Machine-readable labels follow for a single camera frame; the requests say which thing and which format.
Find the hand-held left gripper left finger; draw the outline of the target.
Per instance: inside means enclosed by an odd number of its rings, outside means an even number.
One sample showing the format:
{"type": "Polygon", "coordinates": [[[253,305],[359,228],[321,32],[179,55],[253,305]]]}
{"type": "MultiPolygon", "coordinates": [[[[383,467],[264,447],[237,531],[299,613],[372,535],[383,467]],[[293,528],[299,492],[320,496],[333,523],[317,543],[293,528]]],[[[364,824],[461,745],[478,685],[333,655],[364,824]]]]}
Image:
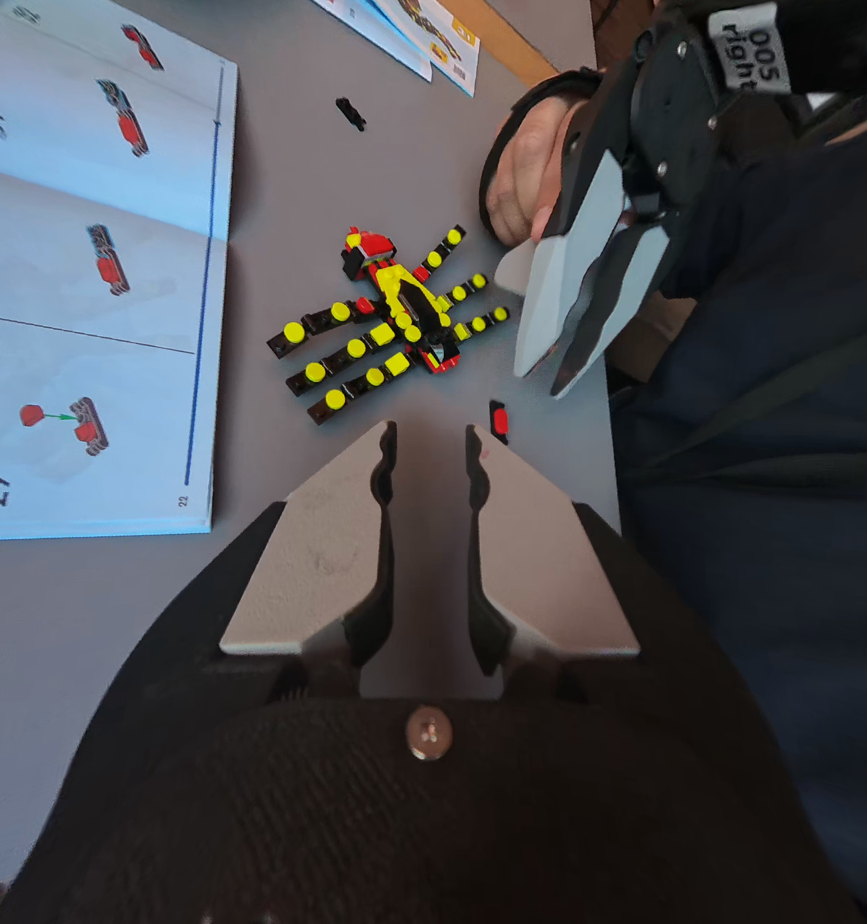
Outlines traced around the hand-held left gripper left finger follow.
{"type": "Polygon", "coordinates": [[[381,650],[393,626],[396,449],[395,422],[379,422],[287,496],[222,653],[361,668],[381,650]]]}

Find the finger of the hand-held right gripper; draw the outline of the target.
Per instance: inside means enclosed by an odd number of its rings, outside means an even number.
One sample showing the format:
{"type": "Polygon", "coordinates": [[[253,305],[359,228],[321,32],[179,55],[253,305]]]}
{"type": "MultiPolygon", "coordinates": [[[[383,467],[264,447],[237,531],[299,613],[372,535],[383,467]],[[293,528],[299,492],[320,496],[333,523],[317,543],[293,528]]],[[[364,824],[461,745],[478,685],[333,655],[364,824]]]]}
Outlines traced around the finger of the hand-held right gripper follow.
{"type": "Polygon", "coordinates": [[[636,223],[615,234],[592,275],[589,302],[555,375],[553,398],[565,397],[635,315],[669,244],[660,223],[636,223]]]}
{"type": "Polygon", "coordinates": [[[513,373],[530,374],[550,353],[563,333],[582,283],[613,237],[626,229],[623,170],[609,150],[593,170],[580,167],[576,179],[586,179],[577,193],[566,180],[537,244],[525,244],[500,261],[494,282],[524,295],[513,373]]]}

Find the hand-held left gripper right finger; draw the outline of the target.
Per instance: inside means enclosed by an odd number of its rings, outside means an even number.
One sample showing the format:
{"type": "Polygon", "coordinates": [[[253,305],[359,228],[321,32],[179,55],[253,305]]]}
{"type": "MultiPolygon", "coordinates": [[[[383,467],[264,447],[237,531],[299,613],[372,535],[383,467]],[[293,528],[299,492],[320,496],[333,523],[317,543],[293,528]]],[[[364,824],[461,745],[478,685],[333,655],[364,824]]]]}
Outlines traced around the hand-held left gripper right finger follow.
{"type": "Polygon", "coordinates": [[[482,673],[635,658],[639,641],[575,502],[478,424],[465,448],[468,629],[482,673]]]}

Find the black yellow red lego spider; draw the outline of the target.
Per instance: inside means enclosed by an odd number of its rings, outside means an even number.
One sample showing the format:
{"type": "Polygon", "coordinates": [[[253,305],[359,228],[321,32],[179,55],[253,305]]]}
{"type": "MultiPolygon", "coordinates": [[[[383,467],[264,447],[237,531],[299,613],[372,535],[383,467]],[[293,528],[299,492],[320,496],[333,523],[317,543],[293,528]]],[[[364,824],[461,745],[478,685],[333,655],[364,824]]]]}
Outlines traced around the black yellow red lego spider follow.
{"type": "Polygon", "coordinates": [[[488,277],[480,272],[442,294],[429,288],[430,278],[465,237],[465,229],[454,225],[424,260],[409,269],[397,259],[390,237],[358,226],[349,228],[341,251],[344,273],[351,282],[370,283],[374,295],[337,300],[327,308],[306,313],[286,323],[268,341],[271,352],[284,359],[320,335],[350,327],[360,330],[340,348],[311,360],[286,379],[297,398],[316,394],[361,361],[378,358],[362,374],[329,387],[308,408],[315,425],[323,425],[354,402],[416,369],[432,376],[450,372],[461,361],[463,344],[509,321],[511,313],[505,306],[468,321],[451,317],[454,308],[488,287],[488,277]]]}

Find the yellow print lego leaflet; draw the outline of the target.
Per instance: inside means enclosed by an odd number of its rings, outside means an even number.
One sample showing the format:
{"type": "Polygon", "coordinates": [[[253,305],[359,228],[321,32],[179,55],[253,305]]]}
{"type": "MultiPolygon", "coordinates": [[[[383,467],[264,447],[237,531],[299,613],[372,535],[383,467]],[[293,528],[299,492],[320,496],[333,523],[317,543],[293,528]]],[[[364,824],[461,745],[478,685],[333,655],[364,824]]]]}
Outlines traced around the yellow print lego leaflet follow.
{"type": "Polygon", "coordinates": [[[480,40],[441,2],[374,1],[422,56],[464,93],[475,95],[480,40]]]}

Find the white blue lego leaflet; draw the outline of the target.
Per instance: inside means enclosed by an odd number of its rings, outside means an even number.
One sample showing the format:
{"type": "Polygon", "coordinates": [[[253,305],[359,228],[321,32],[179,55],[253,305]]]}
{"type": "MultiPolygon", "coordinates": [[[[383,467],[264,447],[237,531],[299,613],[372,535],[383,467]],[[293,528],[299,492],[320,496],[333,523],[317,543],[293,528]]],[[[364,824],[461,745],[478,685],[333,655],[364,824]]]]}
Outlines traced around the white blue lego leaflet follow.
{"type": "Polygon", "coordinates": [[[432,64],[370,1],[313,1],[338,22],[355,31],[427,83],[432,64]]]}

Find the open lego instruction booklet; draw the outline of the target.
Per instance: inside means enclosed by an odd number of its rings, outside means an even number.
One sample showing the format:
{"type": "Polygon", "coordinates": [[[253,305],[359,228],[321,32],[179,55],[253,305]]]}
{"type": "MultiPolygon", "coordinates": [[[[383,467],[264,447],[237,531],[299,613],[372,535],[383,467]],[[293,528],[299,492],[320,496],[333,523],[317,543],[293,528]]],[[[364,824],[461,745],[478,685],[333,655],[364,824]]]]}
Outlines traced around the open lego instruction booklet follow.
{"type": "Polygon", "coordinates": [[[210,531],[237,78],[0,2],[0,540],[210,531]]]}

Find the person's right hand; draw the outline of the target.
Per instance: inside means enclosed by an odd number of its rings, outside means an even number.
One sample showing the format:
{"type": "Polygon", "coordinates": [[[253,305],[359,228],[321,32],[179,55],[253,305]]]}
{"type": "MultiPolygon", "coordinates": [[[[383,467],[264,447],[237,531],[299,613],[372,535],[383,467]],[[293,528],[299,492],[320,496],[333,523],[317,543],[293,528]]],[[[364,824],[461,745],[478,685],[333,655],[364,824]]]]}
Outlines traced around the person's right hand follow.
{"type": "Polygon", "coordinates": [[[495,236],[507,247],[540,241],[561,190],[567,130],[587,103],[570,95],[537,103],[506,145],[485,204],[495,236]]]}

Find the wooden panel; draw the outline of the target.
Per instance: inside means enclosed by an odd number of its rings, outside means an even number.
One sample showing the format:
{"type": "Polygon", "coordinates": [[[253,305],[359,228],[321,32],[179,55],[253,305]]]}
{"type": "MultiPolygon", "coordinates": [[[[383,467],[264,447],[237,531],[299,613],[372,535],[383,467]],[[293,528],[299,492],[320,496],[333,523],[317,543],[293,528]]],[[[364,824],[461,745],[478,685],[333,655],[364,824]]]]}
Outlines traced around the wooden panel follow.
{"type": "Polygon", "coordinates": [[[485,50],[527,88],[559,73],[489,2],[453,1],[446,6],[481,40],[485,50]]]}

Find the person's dark navy clothing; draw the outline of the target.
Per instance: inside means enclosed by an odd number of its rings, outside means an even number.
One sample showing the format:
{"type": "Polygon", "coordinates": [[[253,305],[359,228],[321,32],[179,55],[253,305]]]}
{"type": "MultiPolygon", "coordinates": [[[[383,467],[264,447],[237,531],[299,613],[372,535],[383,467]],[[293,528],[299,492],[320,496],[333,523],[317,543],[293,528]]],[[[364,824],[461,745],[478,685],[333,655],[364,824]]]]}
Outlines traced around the person's dark navy clothing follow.
{"type": "Polygon", "coordinates": [[[624,525],[744,677],[867,913],[867,121],[721,170],[613,412],[624,525]]]}

